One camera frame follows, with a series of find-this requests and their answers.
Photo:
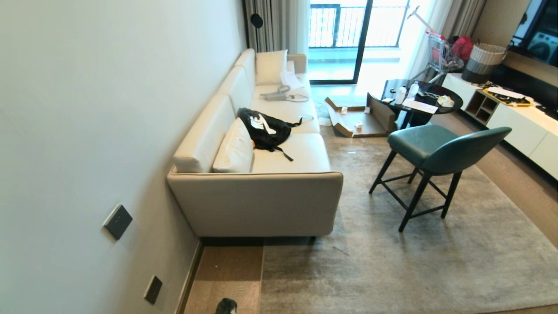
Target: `curtain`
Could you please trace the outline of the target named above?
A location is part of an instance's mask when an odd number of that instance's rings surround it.
[[[418,14],[440,34],[470,36],[477,25],[486,0],[411,0],[411,10],[420,5]],[[416,18],[405,21],[401,33],[400,77],[412,78],[428,63],[426,27]]]
[[[290,54],[308,52],[310,0],[245,0],[248,46],[258,52],[288,49]],[[259,14],[263,26],[255,28],[250,17]]]

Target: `sofa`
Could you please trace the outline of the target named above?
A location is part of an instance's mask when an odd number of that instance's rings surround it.
[[[311,97],[306,55],[294,61],[303,87],[287,94]],[[312,99],[265,101],[278,85],[256,85],[256,54],[243,52],[174,154],[167,175],[190,226],[200,237],[323,236],[331,233],[343,175],[331,171]],[[249,171],[213,172],[213,162],[241,107],[302,125],[279,151],[253,150]]]

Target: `black table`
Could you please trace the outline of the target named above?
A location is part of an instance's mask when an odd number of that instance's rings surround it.
[[[399,88],[402,87],[402,86],[405,86],[405,88],[407,88],[407,94],[408,94],[409,93],[409,88],[411,87],[413,82],[414,82],[413,80],[407,80],[407,79],[390,79],[390,80],[386,81],[386,85],[384,85],[384,89],[383,89],[383,92],[381,94],[380,93],[373,93],[373,92],[368,93],[369,97],[374,97],[379,101],[381,101],[382,99],[385,99],[385,98],[394,99],[390,102],[382,102],[382,103],[385,104],[386,106],[388,106],[389,108],[391,108],[391,110],[393,110],[397,114],[399,114],[399,111],[406,111],[407,112],[407,114],[405,115],[405,118],[403,119],[403,123],[401,124],[401,129],[404,129],[404,128],[407,127],[409,121],[411,120],[411,117],[414,114],[427,116],[428,118],[430,118],[432,116],[430,113],[420,111],[420,110],[417,110],[417,109],[413,109],[413,108],[409,108],[409,107],[405,107],[402,104],[394,104],[395,98],[396,98],[396,95],[397,95],[397,91],[399,90]],[[418,93],[415,96],[415,100],[418,101],[418,102],[422,102],[422,103],[426,103],[426,104],[430,104],[432,106],[438,107],[438,110],[436,110],[436,112],[434,113],[435,115],[441,115],[441,114],[444,114],[444,113],[454,112],[456,110],[459,110],[459,108],[461,108],[461,106],[463,106],[463,99],[461,99],[461,97],[459,97],[459,95],[450,91],[447,88],[444,88],[444,87],[439,86],[439,85],[430,84],[430,83],[427,83],[427,82],[418,82],[418,84],[419,84],[418,85]],[[437,102],[438,96],[444,96],[444,95],[451,97],[451,99],[454,101],[453,107],[441,107],[438,104],[438,102]]]

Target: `green chair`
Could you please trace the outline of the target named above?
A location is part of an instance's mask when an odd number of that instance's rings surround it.
[[[403,232],[409,219],[426,213],[442,210],[441,217],[443,219],[448,213],[451,199],[453,198],[463,170],[477,163],[511,131],[512,129],[509,127],[498,127],[496,129],[475,132],[461,137],[437,125],[424,125],[395,131],[387,138],[387,142],[392,149],[391,153],[387,157],[386,162],[378,173],[378,177],[372,184],[368,193],[372,194],[376,186],[381,184],[399,204],[406,209],[407,213],[399,226],[399,232]],[[386,173],[387,168],[397,154],[407,159],[415,166],[415,169],[411,174],[382,180],[384,173]],[[408,183],[411,183],[417,173],[422,176],[422,179],[418,184],[417,191],[411,203],[407,206],[386,183],[407,177],[409,177]],[[448,195],[430,181],[430,178],[435,175],[446,174],[453,174]],[[441,206],[413,214],[427,184],[432,185],[446,201]]]

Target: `balcony railing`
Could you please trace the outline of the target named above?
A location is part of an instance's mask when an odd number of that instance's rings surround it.
[[[399,47],[407,6],[372,7],[366,47]],[[365,7],[310,6],[309,47],[358,47]]]

